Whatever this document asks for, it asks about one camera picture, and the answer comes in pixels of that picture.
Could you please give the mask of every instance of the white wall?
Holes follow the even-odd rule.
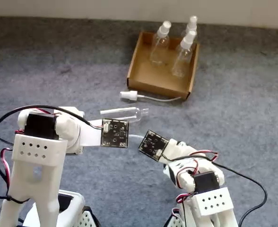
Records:
[[[0,16],[99,18],[278,28],[278,0],[0,0]]]

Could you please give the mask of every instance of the electronic component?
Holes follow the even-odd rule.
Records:
[[[25,135],[58,140],[55,124],[57,116],[47,113],[30,113],[25,125]]]
[[[166,148],[168,140],[162,136],[148,130],[138,150],[155,161],[159,161],[163,150]]]
[[[195,192],[204,193],[212,190],[219,189],[217,177],[213,171],[196,174],[193,176],[195,181]]]
[[[101,146],[127,148],[129,141],[129,122],[116,119],[102,119]]]

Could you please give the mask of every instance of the white plastic part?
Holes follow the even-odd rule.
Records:
[[[16,135],[14,141],[13,171],[8,195],[18,201],[33,199],[42,227],[53,227],[57,223],[58,191],[66,148],[66,140]],[[40,176],[34,173],[37,166],[41,168]],[[0,227],[15,227],[22,207],[23,204],[4,200],[0,212]]]
[[[101,126],[102,119],[89,121],[94,126]],[[84,122],[80,123],[80,145],[84,147],[100,146],[101,130],[96,130]]]
[[[66,149],[66,140],[48,140],[16,134],[12,159],[43,166],[58,166],[64,160]]]
[[[167,224],[167,227],[184,227],[183,221],[180,218],[176,218],[172,216],[169,223]]]
[[[73,227],[97,227],[91,212],[84,211],[79,221]]]
[[[180,144],[177,143],[178,141],[170,139],[163,151],[163,155],[165,155],[165,157],[167,157],[168,159],[174,159],[177,157],[189,155],[190,153],[197,151],[195,148],[186,145],[186,143],[184,142]],[[159,162],[167,164],[169,161],[167,161],[164,157],[160,157]]]
[[[186,26],[186,33],[188,33],[189,31],[197,31],[197,21],[197,16],[190,17],[190,20]]]
[[[168,20],[164,21],[163,24],[160,26],[160,28],[157,31],[157,35],[160,38],[164,38],[168,35],[169,29],[171,28],[172,23],[169,22]]]
[[[83,196],[79,193],[68,192],[64,190],[59,190],[60,194],[70,195],[73,199],[70,201],[70,204],[66,210],[61,212],[58,215],[56,227],[72,227],[78,226],[80,220],[85,216],[82,213],[85,200]],[[36,203],[33,204],[32,208],[26,215],[26,219],[23,223],[24,226],[28,227],[40,227],[38,212]]]
[[[137,91],[121,91],[120,92],[120,98],[126,98],[129,100],[136,101],[137,100]]]
[[[197,227],[212,226],[210,219],[216,215],[216,223],[220,227],[238,227],[234,206],[229,195],[228,188],[194,195],[189,204]]]
[[[198,217],[209,216],[234,208],[226,187],[194,195],[191,201]]]
[[[73,106],[60,106],[60,108],[66,109],[78,116],[84,117],[84,112],[78,110]],[[80,144],[80,123],[77,118],[58,110],[54,110],[54,114],[57,114],[56,118],[56,134],[60,138],[68,140],[68,154],[81,154],[83,147]]]
[[[196,35],[197,35],[196,31],[192,31],[192,30],[189,31],[186,34],[186,36],[182,39],[180,46],[185,50],[190,49],[192,43],[194,42]]]

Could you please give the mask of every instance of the white spray nozzle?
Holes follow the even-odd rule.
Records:
[[[120,92],[120,98],[126,98],[129,100],[136,101],[138,96],[137,91],[121,91]]]
[[[169,29],[171,28],[172,23],[169,22],[168,20],[166,20],[165,22],[163,22],[163,24],[160,26],[160,28],[157,31],[157,34],[160,38],[164,38],[167,36],[167,34],[169,33]]]
[[[198,21],[198,18],[197,16],[191,16],[190,17],[190,20],[186,26],[186,33],[188,33],[189,31],[196,31],[197,30],[197,21]]]
[[[190,49],[192,43],[194,42],[196,35],[197,35],[197,32],[189,31],[188,34],[182,39],[180,46],[186,50]]]

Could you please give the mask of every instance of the bottle cap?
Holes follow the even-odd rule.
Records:
[[[168,20],[166,20],[165,22],[163,22],[163,24],[160,26],[160,28],[157,31],[157,34],[160,38],[164,38],[167,36],[167,34],[169,33],[169,29],[171,28],[172,23],[169,22]]]
[[[188,34],[182,39],[180,46],[186,50],[190,49],[196,35],[196,31],[189,31]]]
[[[191,16],[190,20],[186,26],[186,33],[188,33],[191,30],[197,31],[197,16]]]

